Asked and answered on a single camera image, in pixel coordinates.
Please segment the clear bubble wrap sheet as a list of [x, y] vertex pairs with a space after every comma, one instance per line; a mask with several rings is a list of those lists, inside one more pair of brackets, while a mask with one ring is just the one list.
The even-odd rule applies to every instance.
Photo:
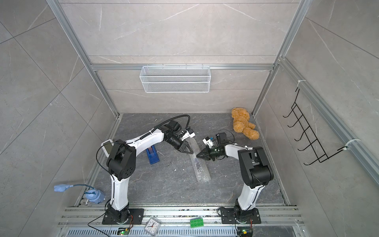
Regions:
[[205, 160], [196, 157], [196, 155], [200, 153], [200, 148], [195, 138], [188, 138], [187, 141], [193, 150], [193, 154], [190, 154], [190, 160], [192, 162], [197, 181], [199, 183], [209, 182], [211, 177]]

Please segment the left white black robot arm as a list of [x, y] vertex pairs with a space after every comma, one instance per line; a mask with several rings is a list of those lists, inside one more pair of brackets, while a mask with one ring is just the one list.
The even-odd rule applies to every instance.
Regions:
[[136, 158], [141, 152], [164, 141], [181, 153], [193, 154], [186, 139], [194, 136], [190, 127], [181, 130], [181, 126], [172, 119], [136, 138], [126, 141], [109, 139], [103, 142], [101, 149], [108, 158], [106, 166], [112, 182], [110, 210], [116, 213], [128, 210], [128, 183], [136, 169]]

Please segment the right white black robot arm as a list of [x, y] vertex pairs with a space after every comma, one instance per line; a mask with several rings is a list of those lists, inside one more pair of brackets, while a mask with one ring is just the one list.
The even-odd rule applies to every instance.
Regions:
[[217, 134], [216, 139], [206, 137], [202, 141], [205, 148], [196, 155], [197, 158], [215, 161], [218, 158], [228, 157], [239, 161], [244, 186], [234, 206], [235, 220], [239, 223], [250, 220], [253, 220], [254, 224], [260, 223], [256, 202], [265, 186], [274, 179], [264, 149], [233, 143], [227, 139], [224, 132]]

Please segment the blue tape dispenser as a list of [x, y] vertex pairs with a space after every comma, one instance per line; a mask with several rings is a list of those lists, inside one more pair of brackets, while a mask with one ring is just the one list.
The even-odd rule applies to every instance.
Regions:
[[146, 152], [151, 165], [160, 161], [158, 152], [154, 145], [146, 149]]

